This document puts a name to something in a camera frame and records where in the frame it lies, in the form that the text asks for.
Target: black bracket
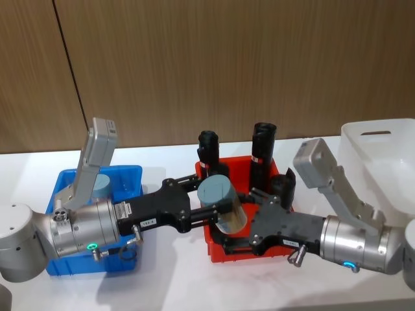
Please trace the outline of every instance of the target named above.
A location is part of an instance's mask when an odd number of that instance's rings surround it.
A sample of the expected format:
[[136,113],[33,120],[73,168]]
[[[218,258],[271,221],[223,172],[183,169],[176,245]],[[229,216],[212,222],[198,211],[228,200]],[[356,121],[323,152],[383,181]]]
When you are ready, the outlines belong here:
[[250,195],[261,206],[249,236],[255,255],[263,255],[272,246],[298,249],[303,244],[309,253],[320,254],[324,217],[285,210],[278,196],[257,189],[252,189]]
[[[187,193],[197,190],[201,182],[196,174],[179,179],[168,178],[163,180],[161,188],[156,192],[115,203],[120,235],[131,235],[133,225],[139,226],[140,231],[169,225],[178,232],[185,233],[194,227],[217,222],[218,214],[231,211],[232,202],[222,200],[191,210]],[[126,209],[128,212],[117,213],[118,209]]]

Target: wooden wall panel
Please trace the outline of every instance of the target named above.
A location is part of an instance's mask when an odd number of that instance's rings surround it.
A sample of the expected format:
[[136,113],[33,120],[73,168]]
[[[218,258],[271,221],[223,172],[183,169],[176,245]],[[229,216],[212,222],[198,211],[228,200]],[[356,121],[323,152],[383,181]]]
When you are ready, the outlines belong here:
[[0,152],[79,149],[86,125],[52,1],[0,1]]
[[124,146],[415,117],[415,1],[57,0],[88,120]]

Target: white tabletop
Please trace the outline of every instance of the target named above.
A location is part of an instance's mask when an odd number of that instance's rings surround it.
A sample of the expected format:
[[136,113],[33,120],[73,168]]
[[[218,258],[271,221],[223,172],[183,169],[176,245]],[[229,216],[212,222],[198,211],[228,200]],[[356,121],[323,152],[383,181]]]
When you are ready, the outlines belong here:
[[[292,159],[302,141],[276,141],[274,159],[280,172],[293,168]],[[336,154],[340,137],[326,141]],[[220,156],[249,155],[250,147],[250,143],[221,144]],[[112,165],[141,165],[143,189],[153,192],[167,177],[194,173],[196,148],[117,149]],[[58,173],[76,167],[78,157],[76,151],[0,155],[0,203],[26,203],[34,211],[44,212]],[[192,208],[197,208],[196,194],[190,197]],[[294,208],[321,216],[333,214],[326,199],[315,189],[307,189],[299,177]],[[371,301],[378,310],[389,310],[392,305],[397,310],[415,310],[409,309],[414,306],[415,293],[407,288],[401,273],[389,276],[361,270],[353,274],[310,254],[301,268],[288,264],[286,257],[213,264],[202,228],[181,235],[162,227],[144,232],[144,239],[136,270],[122,275],[50,277],[44,271],[24,283],[4,279],[0,283],[12,292],[14,311],[292,310],[300,306],[309,306],[305,310],[339,310],[340,306],[348,310],[347,303],[368,310],[366,303]],[[392,301],[395,299],[410,300]]]

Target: gray cylinder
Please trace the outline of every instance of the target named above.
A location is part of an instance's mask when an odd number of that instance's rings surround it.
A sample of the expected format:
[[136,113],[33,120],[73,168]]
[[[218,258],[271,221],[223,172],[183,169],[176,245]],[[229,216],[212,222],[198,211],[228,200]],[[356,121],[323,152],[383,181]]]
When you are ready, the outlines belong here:
[[403,279],[415,291],[415,220],[405,229],[405,250],[403,256]]
[[24,204],[1,208],[0,273],[9,282],[24,282],[41,273],[48,263],[33,223],[33,212]]
[[402,269],[403,229],[384,226],[380,238],[328,216],[323,225],[320,256],[353,269],[363,268],[385,274]]
[[227,235],[238,233],[244,229],[247,222],[246,215],[229,178],[224,175],[206,178],[200,184],[197,196],[202,206],[212,205],[223,199],[232,199],[232,212],[219,215],[216,226]]
[[12,309],[12,293],[10,290],[0,284],[0,310],[11,311]]
[[58,256],[92,250],[119,241],[111,200],[99,201],[74,211],[61,211],[51,220],[51,231]]

